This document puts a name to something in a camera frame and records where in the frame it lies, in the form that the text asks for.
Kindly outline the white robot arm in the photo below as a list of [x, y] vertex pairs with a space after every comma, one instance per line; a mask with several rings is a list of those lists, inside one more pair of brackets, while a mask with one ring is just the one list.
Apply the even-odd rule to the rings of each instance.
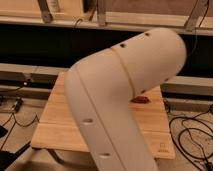
[[185, 61], [182, 38], [155, 28], [71, 66], [65, 96], [99, 171], [159, 171], [128, 103], [177, 75]]

